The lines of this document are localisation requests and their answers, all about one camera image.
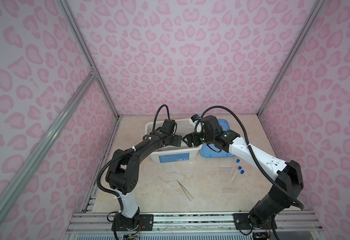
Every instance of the work surface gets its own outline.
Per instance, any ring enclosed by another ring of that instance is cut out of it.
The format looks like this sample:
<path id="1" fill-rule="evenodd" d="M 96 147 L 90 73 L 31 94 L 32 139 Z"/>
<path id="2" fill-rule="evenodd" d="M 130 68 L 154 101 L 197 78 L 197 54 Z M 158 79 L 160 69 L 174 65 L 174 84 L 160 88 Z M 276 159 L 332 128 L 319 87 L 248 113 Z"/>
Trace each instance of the work surface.
<path id="1" fill-rule="evenodd" d="M 251 144 L 275 156 L 266 134 L 256 115 L 238 115 L 246 128 Z M 184 119 L 185 116 L 171 116 L 171 119 Z M 218 116 L 226 119 L 230 128 L 243 136 L 240 125 L 233 116 Z M 123 117 L 111 153 L 117 149 L 128 149 L 139 143 L 144 135 L 145 125 L 153 117 Z M 249 211 L 270 190 L 271 183 L 261 172 L 245 161 L 240 166 L 245 171 L 236 176 L 234 185 L 229 182 L 229 172 L 236 164 L 236 157 L 204 158 L 198 152 L 195 160 L 154 164 L 147 157 L 140 165 L 139 181 L 134 189 L 140 212 L 213 212 Z M 102 176 L 102 185 L 109 188 Z M 193 196 L 191 201 L 180 188 L 177 180 Z M 98 191 L 93 213 L 105 213 L 120 209 L 114 195 Z"/>

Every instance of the tweezers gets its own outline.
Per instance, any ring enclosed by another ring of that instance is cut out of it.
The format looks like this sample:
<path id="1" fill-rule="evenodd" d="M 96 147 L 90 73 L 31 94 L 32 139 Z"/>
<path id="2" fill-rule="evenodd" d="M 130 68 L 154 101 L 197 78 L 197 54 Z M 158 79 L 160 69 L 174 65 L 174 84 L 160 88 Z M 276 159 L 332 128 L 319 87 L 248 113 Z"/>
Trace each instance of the tweezers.
<path id="1" fill-rule="evenodd" d="M 192 197 L 192 199 L 194 198 L 191 193 L 189 191 L 187 191 L 187 189 L 185 187 L 183 187 L 183 185 L 180 184 L 180 182 L 178 180 L 176 180 L 178 182 L 178 184 L 180 185 L 180 187 L 182 188 L 184 194 L 187 196 L 187 198 L 191 201 L 190 197 Z"/>

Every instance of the robotic arm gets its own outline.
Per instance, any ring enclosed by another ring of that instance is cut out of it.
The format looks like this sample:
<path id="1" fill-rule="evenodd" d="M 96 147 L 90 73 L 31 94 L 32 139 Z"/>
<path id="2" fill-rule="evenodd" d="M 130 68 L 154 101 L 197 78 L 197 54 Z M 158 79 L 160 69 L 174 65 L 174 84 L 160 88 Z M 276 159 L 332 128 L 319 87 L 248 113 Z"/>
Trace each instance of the robotic arm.
<path id="1" fill-rule="evenodd" d="M 257 167 L 273 184 L 268 194 L 248 214 L 247 221 L 253 228 L 259 229 L 267 223 L 272 224 L 273 217 L 291 205 L 304 208 L 304 205 L 296 199 L 303 189 L 300 165 L 295 161 L 285 162 L 252 146 L 248 142 L 243 125 L 238 118 L 237 120 L 245 133 L 244 138 L 232 130 L 223 131 L 214 116 L 200 118 L 198 115 L 193 115 L 190 123 L 193 124 L 195 132 L 183 138 L 173 134 L 176 122 L 166 119 L 162 127 L 145 135 L 138 145 L 125 151 L 120 149 L 115 151 L 112 160 L 102 168 L 97 179 L 99 188 L 116 195 L 120 203 L 121 211 L 114 217 L 114 231 L 116 225 L 123 226 L 123 229 L 119 227 L 118 230 L 134 230 L 138 226 L 139 207 L 132 191 L 138 181 L 139 164 L 151 152 L 163 146 L 180 146 L 182 139 L 188 147 L 203 143 L 214 144 L 216 148 L 234 154 Z M 113 190 L 105 189 L 100 184 L 101 175 L 107 167 L 109 168 L 106 181 Z"/>

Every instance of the blue lid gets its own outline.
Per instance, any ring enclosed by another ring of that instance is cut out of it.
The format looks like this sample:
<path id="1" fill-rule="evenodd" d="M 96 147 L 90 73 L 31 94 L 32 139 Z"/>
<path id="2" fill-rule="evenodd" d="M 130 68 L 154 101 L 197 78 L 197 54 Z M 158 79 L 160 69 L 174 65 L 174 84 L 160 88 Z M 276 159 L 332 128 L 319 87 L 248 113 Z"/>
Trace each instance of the blue lid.
<path id="1" fill-rule="evenodd" d="M 225 119 L 218 119 L 218 122 L 219 122 L 220 126 L 223 128 L 223 131 L 227 131 L 227 130 L 230 129 L 230 125 L 228 124 L 227 120 L 225 120 Z M 212 149 L 214 149 L 215 151 L 219 151 L 219 149 L 217 149 L 213 144 L 210 144 L 210 147 Z M 203 146 L 201 147 L 200 155 L 202 157 L 206 157 L 206 158 L 212 158 L 212 157 L 234 157 L 235 156 L 235 155 L 233 155 L 231 153 L 225 152 L 224 150 L 222 150 L 221 152 L 214 152 L 207 146 L 207 144 L 203 144 Z"/>

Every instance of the patterned wall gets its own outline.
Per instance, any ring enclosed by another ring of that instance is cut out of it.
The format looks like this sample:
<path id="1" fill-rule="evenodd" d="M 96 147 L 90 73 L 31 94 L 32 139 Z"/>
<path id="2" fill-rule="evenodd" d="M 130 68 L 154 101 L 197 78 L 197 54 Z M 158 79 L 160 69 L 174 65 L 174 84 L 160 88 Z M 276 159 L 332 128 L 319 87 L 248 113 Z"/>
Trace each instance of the patterned wall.
<path id="1" fill-rule="evenodd" d="M 0 195 L 88 72 L 54 0 L 0 1 Z"/>
<path id="2" fill-rule="evenodd" d="M 72 213 L 81 209 L 113 122 L 93 83 L 0 226 L 0 240 L 62 239 Z"/>
<path id="3" fill-rule="evenodd" d="M 329 2 L 261 121 L 328 239 L 350 240 L 350 1 Z"/>
<path id="4" fill-rule="evenodd" d="M 314 0 L 69 0 L 120 114 L 257 113 Z"/>

